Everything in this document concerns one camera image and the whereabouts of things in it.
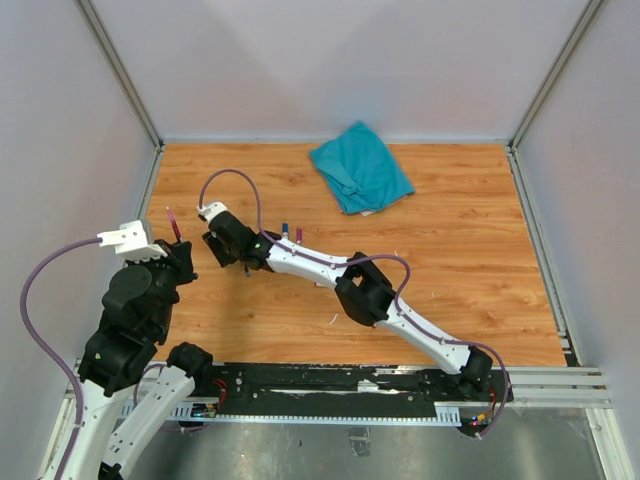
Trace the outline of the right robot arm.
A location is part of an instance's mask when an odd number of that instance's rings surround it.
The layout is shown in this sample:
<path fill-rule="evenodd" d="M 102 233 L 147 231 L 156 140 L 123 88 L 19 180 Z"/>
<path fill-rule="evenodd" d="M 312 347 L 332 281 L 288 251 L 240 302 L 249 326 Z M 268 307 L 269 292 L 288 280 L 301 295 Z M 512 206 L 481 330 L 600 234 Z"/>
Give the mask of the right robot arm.
<path fill-rule="evenodd" d="M 426 353 L 453 376 L 454 390 L 463 399 L 474 400 L 487 391 L 492 358 L 418 314 L 375 265 L 377 260 L 403 263 L 402 259 L 362 252 L 348 258 L 314 251 L 274 233 L 252 230 L 220 202 L 200 207 L 198 216 L 208 227 L 203 239 L 221 266 L 239 262 L 249 270 L 289 274 L 329 288 L 351 320 L 386 328 Z"/>

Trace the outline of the pink translucent gel pen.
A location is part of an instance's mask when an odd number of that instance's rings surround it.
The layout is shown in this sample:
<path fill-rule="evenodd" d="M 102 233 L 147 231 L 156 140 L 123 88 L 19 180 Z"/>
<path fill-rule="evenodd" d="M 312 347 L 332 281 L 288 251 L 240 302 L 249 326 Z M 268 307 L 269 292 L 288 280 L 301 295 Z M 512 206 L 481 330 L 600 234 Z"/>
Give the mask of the pink translucent gel pen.
<path fill-rule="evenodd" d="M 179 225 L 177 223 L 175 215 L 172 212 L 170 207 L 166 207 L 166 213 L 167 213 L 167 217 L 168 217 L 169 223 L 171 225 L 171 229 L 172 229 L 172 231 L 173 231 L 173 233 L 175 235 L 176 241 L 177 242 L 181 242 L 182 241 L 181 230 L 179 228 Z"/>

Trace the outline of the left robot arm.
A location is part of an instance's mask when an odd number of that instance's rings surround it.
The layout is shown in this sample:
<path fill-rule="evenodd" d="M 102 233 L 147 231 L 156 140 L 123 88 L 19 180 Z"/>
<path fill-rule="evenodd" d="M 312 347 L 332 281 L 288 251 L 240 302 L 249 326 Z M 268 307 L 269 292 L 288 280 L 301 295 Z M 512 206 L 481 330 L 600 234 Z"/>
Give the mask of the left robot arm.
<path fill-rule="evenodd" d="M 149 361 L 168 336 L 177 289 L 195 281 L 192 245 L 158 240 L 138 260 L 126 260 L 103 295 L 97 331 L 70 372 L 76 414 L 45 476 L 48 479 L 126 479 L 175 407 L 214 383 L 213 357 L 194 344 L 173 348 L 151 390 L 125 420 L 119 418 Z"/>

